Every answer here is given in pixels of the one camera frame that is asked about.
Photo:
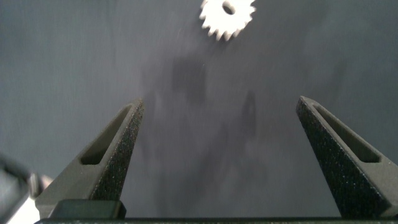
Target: gear hole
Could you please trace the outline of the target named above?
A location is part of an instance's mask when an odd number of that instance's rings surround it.
[[[228,1],[225,1],[223,3],[223,9],[224,9],[224,12],[226,12],[228,15],[235,14],[235,8]]]

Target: blurry object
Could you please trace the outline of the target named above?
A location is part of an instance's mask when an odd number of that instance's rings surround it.
[[[34,199],[51,181],[50,177],[30,173],[22,165],[0,155],[0,223],[33,223],[39,220]]]
[[[199,16],[204,19],[202,28],[210,28],[208,35],[216,33],[220,40],[234,37],[252,20],[250,16],[256,8],[251,6],[254,0],[204,0],[201,4],[202,12]]]

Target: dark gray background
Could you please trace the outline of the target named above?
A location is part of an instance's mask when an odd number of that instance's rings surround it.
[[[129,217],[338,216],[304,95],[398,162],[398,1],[257,0],[228,43],[200,4],[1,1],[0,151],[56,177],[143,97]]]

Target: white gear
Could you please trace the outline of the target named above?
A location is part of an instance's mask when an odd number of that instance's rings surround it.
[[[225,40],[229,40],[232,35],[236,37],[252,20],[250,15],[256,10],[251,6],[252,2],[254,0],[204,0],[199,16],[205,20],[202,28],[210,28],[209,36],[216,32],[217,40],[223,35]],[[223,7],[229,8],[232,13],[228,14]]]

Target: plastic gear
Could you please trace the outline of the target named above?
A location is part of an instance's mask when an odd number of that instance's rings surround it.
[[[236,37],[252,20],[250,15],[256,11],[256,8],[251,6],[252,2],[254,0],[204,0],[199,16],[205,20],[202,28],[209,27],[208,35],[216,33],[217,40],[223,35],[225,40],[229,40],[232,35]],[[227,13],[224,7],[227,7],[231,13]]]

